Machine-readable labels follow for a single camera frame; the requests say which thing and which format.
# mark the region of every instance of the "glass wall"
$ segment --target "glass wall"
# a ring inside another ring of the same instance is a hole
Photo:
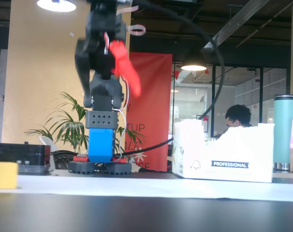
[[[286,69],[264,68],[262,123],[274,123],[274,97],[286,94]]]
[[[173,95],[175,96],[175,106],[173,105]],[[169,133],[172,133],[173,122],[176,123],[183,119],[196,119],[197,115],[201,115],[206,110],[206,100],[205,87],[196,87],[195,85],[175,86],[175,92],[172,89],[170,97]]]
[[[170,100],[169,138],[173,132],[173,123],[188,118],[196,118],[202,114],[212,101],[212,65],[206,71],[189,72],[181,80],[174,76],[182,72],[181,64],[173,64],[173,75]],[[215,67],[215,94],[221,78],[221,67]],[[220,97],[214,107],[214,121],[211,112],[208,114],[207,137],[223,134],[227,130],[226,112],[236,104],[245,105],[250,109],[250,124],[274,122],[274,96],[286,93],[286,69],[264,68],[263,99],[260,99],[261,68],[225,67],[225,80]]]
[[[221,78],[221,67],[216,67],[216,92]],[[225,80],[220,98],[214,107],[214,136],[227,130],[226,112],[236,104],[245,105],[251,111],[251,124],[259,123],[260,69],[225,67]]]

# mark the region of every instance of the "black rotating base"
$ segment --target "black rotating base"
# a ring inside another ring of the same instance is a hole
[[[107,173],[113,175],[124,175],[132,173],[130,163],[106,163],[104,166],[95,166],[92,162],[71,161],[68,164],[68,171],[75,174]]]

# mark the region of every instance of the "white cardboard box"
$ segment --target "white cardboard box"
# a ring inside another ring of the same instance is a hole
[[[184,178],[271,182],[273,127],[229,128],[207,146],[201,121],[178,122],[172,172]]]

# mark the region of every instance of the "black table surface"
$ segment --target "black table surface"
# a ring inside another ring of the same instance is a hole
[[[0,232],[293,232],[293,203],[0,193]]]

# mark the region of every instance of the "teal water bottle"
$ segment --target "teal water bottle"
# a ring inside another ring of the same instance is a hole
[[[293,119],[293,94],[274,98],[273,162],[277,171],[290,170],[290,141]]]

